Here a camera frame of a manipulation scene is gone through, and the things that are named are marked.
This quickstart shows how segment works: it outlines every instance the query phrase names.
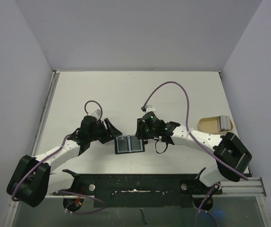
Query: wall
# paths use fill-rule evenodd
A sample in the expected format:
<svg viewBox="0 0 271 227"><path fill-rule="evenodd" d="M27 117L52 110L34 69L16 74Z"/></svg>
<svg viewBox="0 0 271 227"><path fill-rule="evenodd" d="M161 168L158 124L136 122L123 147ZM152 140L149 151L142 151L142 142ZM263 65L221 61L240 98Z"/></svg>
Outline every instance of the wall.
<svg viewBox="0 0 271 227"><path fill-rule="evenodd" d="M58 70L221 70L260 2L17 0Z"/></svg>
<svg viewBox="0 0 271 227"><path fill-rule="evenodd" d="M262 176L271 213L271 0L262 1L224 67L223 84L241 139Z"/></svg>
<svg viewBox="0 0 271 227"><path fill-rule="evenodd" d="M51 74L16 2L0 0L0 226L7 184L21 156L31 153Z"/></svg>

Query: black cable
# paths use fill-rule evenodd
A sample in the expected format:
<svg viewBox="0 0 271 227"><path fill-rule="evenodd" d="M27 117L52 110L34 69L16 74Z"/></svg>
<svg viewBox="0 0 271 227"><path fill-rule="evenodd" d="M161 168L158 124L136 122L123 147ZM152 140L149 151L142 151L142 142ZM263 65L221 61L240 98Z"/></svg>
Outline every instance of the black cable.
<svg viewBox="0 0 271 227"><path fill-rule="evenodd" d="M159 140L157 140L156 142L155 142L155 144L154 144L154 146L155 146L155 152L156 153L158 153L158 154L163 154L163 153L165 153L165 151L167 150L167 148L168 148L168 143L166 143L166 148L162 151L162 152L158 152L158 150L157 150L157 148L156 148L156 144L159 142Z"/></svg>

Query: round metal bolt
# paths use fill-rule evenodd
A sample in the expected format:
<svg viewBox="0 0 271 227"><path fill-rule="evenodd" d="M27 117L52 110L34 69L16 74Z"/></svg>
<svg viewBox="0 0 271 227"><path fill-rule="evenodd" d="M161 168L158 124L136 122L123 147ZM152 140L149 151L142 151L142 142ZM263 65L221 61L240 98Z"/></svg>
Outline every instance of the round metal bolt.
<svg viewBox="0 0 271 227"><path fill-rule="evenodd" d="M89 189L91 192L94 191L95 188L96 188L96 186L95 186L94 184L90 184L89 187L88 187L88 189Z"/></svg>
<svg viewBox="0 0 271 227"><path fill-rule="evenodd" d="M183 183L183 184L181 185L181 189L182 189L183 191L187 190L187 184Z"/></svg>

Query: purple cable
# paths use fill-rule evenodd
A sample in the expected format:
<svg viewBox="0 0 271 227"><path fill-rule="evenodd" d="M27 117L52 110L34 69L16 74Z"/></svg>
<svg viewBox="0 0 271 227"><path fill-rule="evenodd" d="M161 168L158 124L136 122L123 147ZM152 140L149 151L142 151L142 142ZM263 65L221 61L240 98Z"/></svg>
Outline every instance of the purple cable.
<svg viewBox="0 0 271 227"><path fill-rule="evenodd" d="M41 165L41 164L42 164L43 162L45 162L47 159L51 158L52 156L54 156L55 154L57 154L59 151L61 151L62 148L63 148L63 146L64 146L64 144L65 144L65 142L66 142L66 139L67 139L70 135L71 135L71 134L69 134L69 135L67 135L66 137L64 137L63 142L61 143L61 146L60 146L55 152L53 152L53 153L51 153L50 155L46 156L44 159L42 159L40 162L38 162L38 163L37 163L30 171L27 172L27 174L20 180L20 182L17 184L16 188L14 189L13 194L12 194L12 197L11 197L11 198L12 198L12 201L15 201L15 202L19 201L19 200L15 199L15 196L16 196L16 193L17 193L19 187L21 186L21 184L26 180L26 178L27 178L30 174L32 174L32 173L38 168L39 165Z"/></svg>
<svg viewBox="0 0 271 227"><path fill-rule="evenodd" d="M192 133L189 131L189 126L188 126L188 119L189 119L189 107L190 107L190 104L189 104L189 97L188 97L188 94L186 92L186 90L183 88L182 85L180 85L179 83L175 82L175 81L167 81L165 83L162 83L161 85L159 85L148 97L148 99L146 100L146 102L144 103L143 107L145 107L149 101L149 99L152 97L152 95L162 86L166 85L166 84L176 84L178 85L182 90L183 92L185 93L185 96L186 96L186 100L187 100L187 113L186 113L186 129L187 131L189 132L189 135L192 137L192 139L204 150L206 151L209 155L211 155L216 161L218 161L219 163L221 163L223 166L225 166L227 169L231 170L233 173L237 174L240 178L248 181L249 179L241 174L240 172L238 172L236 169L230 167L229 165L227 165L226 163L224 163L223 161L221 161L218 157L216 157L214 154L213 154L213 151L211 149L207 149L205 148L195 137L194 135L192 135Z"/></svg>
<svg viewBox="0 0 271 227"><path fill-rule="evenodd" d="M70 211L72 214L82 214L82 215L83 215L83 214L93 214L93 213L96 213L96 212L98 212L98 211L103 210L103 209L106 208L106 203L105 203L104 201L102 201L102 200L99 200L99 199L95 198L95 197L91 197L91 196L88 196L88 195L82 195L82 194L78 194L78 193L74 193L74 192L67 192L67 191L64 191L64 190L61 190L61 191L59 191L59 192L61 192L61 193L66 193L66 194L70 194L70 195L77 195L77 196L85 197L85 198L88 198L88 199L91 199L91 200L95 200L95 201L101 202L101 203L103 203L103 204L105 205L104 207L101 207L101 208L96 209L96 210L88 211L88 212L72 212L72 211L70 211L70 210L68 209L68 207L69 207L70 205L74 204L75 202L71 202L71 203L69 203L69 204L65 207L65 209L68 209L68 211Z"/></svg>
<svg viewBox="0 0 271 227"><path fill-rule="evenodd" d="M198 207L198 209L196 211L196 214L195 214L195 224L194 224L194 227L196 227L196 222L197 222L197 217L198 217L199 211L202 210L201 208L202 208L203 204L205 203L205 201L207 200L208 196L211 194L211 192L213 191L213 189L215 188L216 185L217 184L215 184L215 185L212 186L212 188L208 191L207 195L205 196L205 198L201 202L200 206ZM211 213L209 213L209 214L214 218L214 220L216 222L216 226L218 227L219 225L218 225L218 222L217 222L216 218Z"/></svg>
<svg viewBox="0 0 271 227"><path fill-rule="evenodd" d="M103 109L102 109L102 106L100 105L100 103L98 103L97 101L94 101L94 100L88 100L88 101L85 103L85 105L84 105L85 113L88 114L88 111L87 111L87 109L86 109L86 106L87 106L87 104L89 104L89 103L96 103L96 104L99 106L99 108L100 108L100 110L101 110L101 116L99 117L98 120L101 120L101 118L102 118L102 116L103 116Z"/></svg>

